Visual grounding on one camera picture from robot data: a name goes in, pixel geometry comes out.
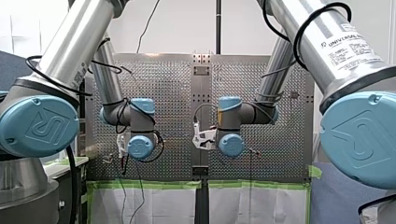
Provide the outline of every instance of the perforated metal panel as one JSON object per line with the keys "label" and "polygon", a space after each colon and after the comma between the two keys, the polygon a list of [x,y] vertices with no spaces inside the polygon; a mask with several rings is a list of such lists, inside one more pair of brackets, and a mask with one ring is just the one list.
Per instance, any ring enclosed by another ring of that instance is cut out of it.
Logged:
{"label": "perforated metal panel", "polygon": [[[206,96],[210,93],[210,102],[213,104],[224,95],[239,95],[245,101],[253,100],[269,57],[212,56],[208,65],[212,78],[202,76],[202,82],[199,83],[192,72],[197,63],[193,60],[192,55],[115,55],[118,66],[125,66],[133,72],[132,76],[125,72],[120,74],[124,96],[154,99],[156,129],[166,141],[166,150],[158,161],[139,164],[141,175],[154,180],[190,180],[191,167],[199,161],[209,166],[210,179],[250,178],[251,167],[251,177],[255,179],[304,181],[308,177],[306,165],[311,162],[312,148],[311,77],[300,68],[294,69],[279,103],[280,117],[275,126],[243,126],[242,135],[247,147],[262,154],[261,158],[253,156],[250,163],[248,151],[234,160],[222,156],[218,151],[210,152],[208,156],[197,153],[199,150],[191,143],[192,106],[197,105],[197,87],[200,89],[200,86]],[[291,91],[298,92],[299,97],[291,99]],[[113,163],[107,164],[103,159],[110,153],[118,154],[115,127],[99,120],[102,106],[94,85],[93,92],[94,97],[87,102],[87,109],[91,108],[91,111],[87,111],[88,126],[91,124],[91,127],[87,127],[87,145],[90,148],[88,151],[93,154],[88,175],[89,179],[112,179],[120,176],[120,162],[115,158]],[[215,110],[209,117],[213,119],[201,122],[216,123]],[[137,178],[134,166],[130,166],[127,177]]]}
{"label": "perforated metal panel", "polygon": [[[212,59],[212,95],[216,104],[221,96],[237,95],[252,101],[265,73],[266,60],[260,57],[214,56]],[[301,182],[308,178],[306,165],[311,158],[313,81],[301,67],[294,68],[278,103],[276,125],[243,125],[241,135],[246,148],[237,159],[219,151],[209,154],[209,176],[212,179],[254,178]],[[292,99],[291,93],[298,93]]]}
{"label": "perforated metal panel", "polygon": [[[165,152],[155,162],[139,164],[145,179],[190,180],[191,179],[191,63],[190,55],[116,55],[117,66],[124,66],[132,74],[120,74],[124,97],[148,97],[154,99],[156,111],[155,129],[165,140]],[[97,156],[90,162],[90,179],[109,179],[120,175],[118,158],[113,164],[103,162],[105,156],[118,155],[115,127],[105,125],[100,119],[102,107],[95,88],[93,110],[95,121],[93,137]],[[138,178],[133,165],[126,177]]]}

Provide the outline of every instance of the light blue joint cap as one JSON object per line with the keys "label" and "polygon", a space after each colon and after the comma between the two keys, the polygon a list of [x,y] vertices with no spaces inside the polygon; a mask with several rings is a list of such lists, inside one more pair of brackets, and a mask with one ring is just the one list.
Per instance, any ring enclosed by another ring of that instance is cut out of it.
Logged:
{"label": "light blue joint cap", "polygon": [[78,114],[56,96],[24,98],[0,116],[0,146],[18,157],[48,157],[64,150],[78,133]]}
{"label": "light blue joint cap", "polygon": [[225,156],[234,158],[244,151],[245,143],[238,134],[229,133],[220,139],[219,149]]}
{"label": "light blue joint cap", "polygon": [[[149,98],[134,98],[134,99],[131,100],[131,103],[133,103],[134,105],[138,106],[140,109],[142,109],[143,111],[145,111],[146,113],[148,113],[150,115],[154,115],[154,113],[155,113],[155,104],[154,104],[154,101],[152,99],[149,99]],[[133,105],[131,105],[131,107],[134,110],[139,111]]]}
{"label": "light blue joint cap", "polygon": [[146,136],[138,135],[128,143],[128,153],[132,158],[143,160],[151,155],[154,145]]}
{"label": "light blue joint cap", "polygon": [[336,101],[321,122],[320,139],[345,175],[380,189],[396,189],[396,94],[356,92]]}
{"label": "light blue joint cap", "polygon": [[101,108],[101,109],[100,109],[99,118],[100,118],[100,120],[101,120],[103,123],[109,124],[109,123],[107,122],[107,120],[105,119],[105,109],[104,109],[104,108]]}
{"label": "light blue joint cap", "polygon": [[219,98],[219,111],[227,111],[237,108],[242,104],[239,96],[222,96]]}

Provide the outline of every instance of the blue cloth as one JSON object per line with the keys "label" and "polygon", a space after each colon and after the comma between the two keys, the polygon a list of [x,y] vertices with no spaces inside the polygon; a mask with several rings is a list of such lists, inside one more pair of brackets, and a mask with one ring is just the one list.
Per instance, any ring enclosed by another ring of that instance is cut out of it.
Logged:
{"label": "blue cloth", "polygon": [[323,172],[312,181],[311,224],[360,224],[358,208],[384,197],[385,190],[364,186],[333,165],[314,163]]}
{"label": "blue cloth", "polygon": [[0,51],[0,91],[8,91],[17,77],[25,77],[32,74],[25,59]]}

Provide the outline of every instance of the universal robots arm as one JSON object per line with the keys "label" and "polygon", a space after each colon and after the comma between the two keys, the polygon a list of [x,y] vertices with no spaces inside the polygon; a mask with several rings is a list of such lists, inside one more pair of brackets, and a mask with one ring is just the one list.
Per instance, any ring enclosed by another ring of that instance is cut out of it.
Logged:
{"label": "universal robots arm", "polygon": [[111,19],[120,16],[126,2],[77,0],[74,3],[39,64],[33,67],[33,74],[18,78],[0,104],[3,156],[46,157],[73,142],[79,126],[77,94],[87,95],[78,88],[93,56],[96,63],[92,69],[103,102],[103,121],[114,126],[130,126],[129,153],[138,160],[149,156],[157,142],[153,131],[153,101],[124,99],[117,74],[100,64],[113,64],[109,43],[103,39]]}
{"label": "universal robots arm", "polygon": [[[328,0],[258,2],[264,13],[274,16],[287,34],[277,32],[282,37],[276,43],[269,72],[296,60],[309,71],[324,95],[320,105],[323,114],[320,138],[329,159],[344,174],[363,184],[396,189],[396,95],[360,91],[395,77],[396,67],[376,55],[349,23],[352,13],[344,3]],[[235,156],[242,152],[240,124],[276,120],[276,108],[271,110],[271,106],[276,105],[274,100],[271,104],[263,101],[268,100],[268,95],[281,95],[287,73],[283,70],[262,80],[254,110],[250,107],[252,104],[244,105],[239,97],[219,99],[216,145],[223,153]],[[258,106],[270,116],[264,116]]]}

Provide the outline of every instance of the text logo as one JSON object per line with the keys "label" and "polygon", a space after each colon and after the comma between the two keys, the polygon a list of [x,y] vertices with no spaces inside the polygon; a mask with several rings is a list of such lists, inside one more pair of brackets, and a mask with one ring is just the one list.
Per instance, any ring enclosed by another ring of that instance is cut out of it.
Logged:
{"label": "text logo", "polygon": [[58,145],[70,119],[46,108],[37,112],[25,136],[47,144]]}

